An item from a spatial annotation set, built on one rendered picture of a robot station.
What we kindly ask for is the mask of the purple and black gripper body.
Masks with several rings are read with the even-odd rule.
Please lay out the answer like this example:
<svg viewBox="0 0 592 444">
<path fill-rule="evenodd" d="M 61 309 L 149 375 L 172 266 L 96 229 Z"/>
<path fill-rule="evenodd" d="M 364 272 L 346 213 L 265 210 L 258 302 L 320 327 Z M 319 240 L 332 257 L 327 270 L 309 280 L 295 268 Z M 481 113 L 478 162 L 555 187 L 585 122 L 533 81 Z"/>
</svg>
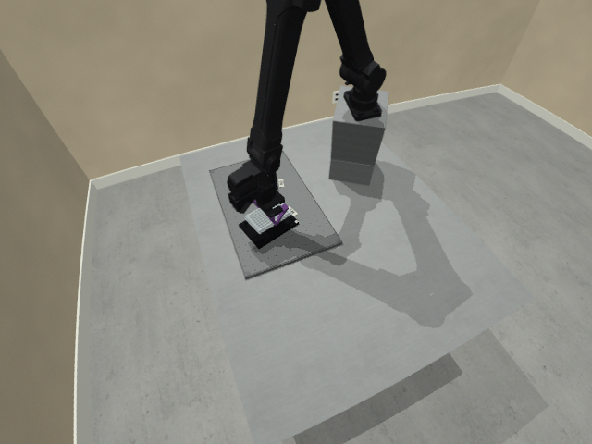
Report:
<svg viewBox="0 0 592 444">
<path fill-rule="evenodd" d="M 257 185 L 258 186 L 258 185 Z M 273 216 L 276 216 L 277 214 L 281 213 L 283 211 L 283 209 L 280 206 L 277 206 L 276 208 L 273 209 L 274 206 L 278 205 L 278 204 L 283 204 L 285 203 L 285 198 L 276 190 L 276 186 L 275 186 L 275 181 L 273 184 L 267 186 L 267 187 L 261 187 L 258 186 L 258 188 L 261 189 L 266 189 L 271 187 L 271 192 L 272 192 L 272 201 L 265 204 L 265 205 L 260 205 L 257 201 L 257 205 L 266 213 L 266 215 L 270 218 L 272 218 Z"/>
</svg>

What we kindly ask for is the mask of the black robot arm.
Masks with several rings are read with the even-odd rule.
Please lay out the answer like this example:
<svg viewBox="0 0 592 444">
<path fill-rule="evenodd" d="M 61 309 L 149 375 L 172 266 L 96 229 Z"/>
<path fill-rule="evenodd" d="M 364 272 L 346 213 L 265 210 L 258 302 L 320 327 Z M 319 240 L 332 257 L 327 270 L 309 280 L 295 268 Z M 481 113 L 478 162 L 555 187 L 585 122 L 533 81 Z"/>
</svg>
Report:
<svg viewBox="0 0 592 444">
<path fill-rule="evenodd" d="M 377 91 L 386 78 L 386 70 L 374 61 L 369 48 L 360 2 L 325 2 L 343 53 L 339 74 L 346 85 L 353 85 L 344 92 L 352 116 L 355 121 L 380 117 Z M 258 186 L 273 184 L 274 172 L 280 167 L 282 123 L 302 25 L 307 12 L 318 10 L 320 4 L 321 0 L 266 0 L 256 107 L 247 141 L 251 160 L 227 180 L 229 201 L 239 213 L 244 214 L 254 199 L 262 206 L 272 201 L 271 187 Z"/>
</svg>

